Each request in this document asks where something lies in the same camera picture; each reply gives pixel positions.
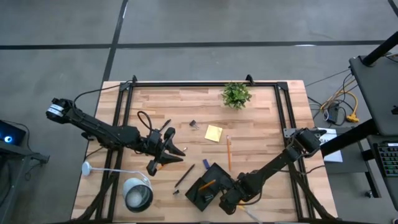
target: black keyboard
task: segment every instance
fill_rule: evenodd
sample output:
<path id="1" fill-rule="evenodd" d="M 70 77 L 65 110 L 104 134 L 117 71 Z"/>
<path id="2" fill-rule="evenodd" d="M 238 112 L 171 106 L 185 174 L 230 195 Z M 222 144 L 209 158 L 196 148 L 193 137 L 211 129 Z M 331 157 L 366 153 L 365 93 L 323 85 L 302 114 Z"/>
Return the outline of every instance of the black keyboard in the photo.
<path id="1" fill-rule="evenodd" d="M 398 143 L 377 145 L 380 159 L 386 177 L 398 177 Z"/>

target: wooden tabletop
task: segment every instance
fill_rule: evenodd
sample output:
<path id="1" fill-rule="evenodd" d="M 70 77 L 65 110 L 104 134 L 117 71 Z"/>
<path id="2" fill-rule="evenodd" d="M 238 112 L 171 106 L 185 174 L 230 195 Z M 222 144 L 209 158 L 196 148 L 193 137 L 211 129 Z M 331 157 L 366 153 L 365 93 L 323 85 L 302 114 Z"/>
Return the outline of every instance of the wooden tabletop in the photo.
<path id="1" fill-rule="evenodd" d="M 103 87 L 117 85 L 119 82 L 104 82 Z M 293 104 L 297 127 L 312 128 L 314 126 L 308 105 L 307 94 L 303 81 L 288 81 L 290 97 Z M 271 87 L 249 87 L 253 95 L 246 108 L 236 111 L 225 107 L 222 103 L 221 87 L 145 87 L 135 88 L 128 125 L 137 126 L 141 135 L 148 134 L 148 129 L 137 118 L 137 112 L 143 110 L 150 115 L 154 128 L 160 128 L 166 120 L 171 119 L 169 126 L 176 129 L 173 142 L 179 148 L 188 147 L 183 162 L 167 164 L 150 177 L 154 190 L 152 205 L 141 213 L 130 212 L 123 200 L 122 189 L 126 179 L 138 177 L 134 174 L 121 173 L 118 185 L 118 197 L 114 211 L 114 222 L 253 222 L 243 211 L 237 210 L 233 215 L 227 215 L 218 206 L 219 193 L 201 212 L 186 197 L 185 192 L 205 173 L 203 159 L 210 165 L 216 162 L 228 172 L 228 155 L 226 135 L 231 136 L 232 171 L 236 178 L 240 172 L 250 172 L 259 169 L 278 155 L 284 148 L 279 115 L 275 101 L 275 92 Z M 112 124 L 118 89 L 102 91 L 96 118 Z M 195 120 L 199 130 L 189 126 Z M 220 142 L 205 139 L 208 125 L 223 128 Z M 87 153 L 99 148 L 97 142 L 91 142 Z M 93 167 L 103 167 L 106 150 L 93 154 L 88 161 Z M 151 157 L 137 155 L 133 150 L 125 149 L 122 169 L 139 170 L 145 175 L 146 166 Z M 180 184 L 180 193 L 173 195 L 174 185 L 192 165 L 195 168 Z M 305 159 L 305 168 L 323 164 L 320 152 Z M 102 172 L 93 172 L 88 177 L 81 177 L 77 191 L 72 218 L 81 215 L 92 202 L 101 185 Z M 336 216 L 336 208 L 331 194 L 325 168 L 320 168 L 308 175 L 312 192 L 329 213 Z M 303 209 L 305 200 L 301 193 Z M 261 200 L 248 209 L 264 222 L 296 221 L 292 188 L 288 173 L 279 172 L 266 181 Z M 104 206 L 104 216 L 108 204 Z"/>

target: potted plant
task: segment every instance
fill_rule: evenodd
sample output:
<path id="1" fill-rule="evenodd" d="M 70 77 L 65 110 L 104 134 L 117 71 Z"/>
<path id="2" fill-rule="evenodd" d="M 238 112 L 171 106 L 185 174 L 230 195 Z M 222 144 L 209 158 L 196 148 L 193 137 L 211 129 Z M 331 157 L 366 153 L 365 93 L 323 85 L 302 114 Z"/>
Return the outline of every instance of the potted plant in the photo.
<path id="1" fill-rule="evenodd" d="M 234 109 L 242 109 L 245 102 L 250 101 L 251 95 L 248 88 L 243 83 L 231 82 L 225 85 L 224 92 L 221 94 L 224 99 L 224 105 Z"/>

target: concrete floor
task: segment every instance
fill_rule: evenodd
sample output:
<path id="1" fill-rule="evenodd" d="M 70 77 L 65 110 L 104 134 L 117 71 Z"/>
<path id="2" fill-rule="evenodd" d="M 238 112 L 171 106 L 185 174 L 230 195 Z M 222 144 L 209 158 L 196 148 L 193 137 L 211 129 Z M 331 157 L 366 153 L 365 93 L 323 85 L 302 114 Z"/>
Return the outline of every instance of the concrete floor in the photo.
<path id="1" fill-rule="evenodd" d="M 0 0 L 0 45 L 110 44 L 121 3 Z M 397 28 L 385 0 L 129 0 L 119 42 L 382 40 Z M 109 79 L 234 80 L 251 74 L 257 80 L 310 83 L 347 69 L 350 57 L 375 47 L 121 49 Z M 69 219 L 87 142 L 79 129 L 47 120 L 45 111 L 53 97 L 74 98 L 98 88 L 108 54 L 107 49 L 0 50 L 0 119 L 28 125 L 33 150 L 51 156 L 25 183 L 12 223 Z M 307 93 L 325 101 L 344 77 L 312 85 Z M 369 111 L 359 90 L 354 92 L 357 115 L 366 121 Z M 96 93 L 86 95 L 78 106 L 94 114 L 97 99 Z M 321 116 L 315 123 L 328 126 Z M 376 178 L 382 198 L 368 199 L 362 196 L 369 188 L 363 174 L 329 176 L 339 217 L 373 223 L 398 217 L 378 173 Z"/>

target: pencil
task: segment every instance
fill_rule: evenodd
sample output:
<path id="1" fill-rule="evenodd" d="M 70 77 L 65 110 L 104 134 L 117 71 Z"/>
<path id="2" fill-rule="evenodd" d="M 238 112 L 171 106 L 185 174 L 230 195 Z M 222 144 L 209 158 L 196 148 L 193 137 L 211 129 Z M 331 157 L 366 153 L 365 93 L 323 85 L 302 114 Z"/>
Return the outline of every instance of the pencil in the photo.
<path id="1" fill-rule="evenodd" d="M 229 136 L 226 136 L 226 147 L 228 149 L 228 168 L 229 171 L 232 170 L 232 164 L 231 164 L 231 138 Z"/>
<path id="2" fill-rule="evenodd" d="M 216 182 L 216 180 L 212 180 L 212 181 L 210 181 L 209 183 L 207 183 L 207 184 L 205 184 L 205 185 L 201 186 L 201 187 L 199 188 L 199 190 L 198 190 L 198 191 L 201 191 L 201 190 L 203 190 L 203 189 L 206 189 L 206 188 L 208 188 L 210 185 L 214 184 L 215 182 Z"/>

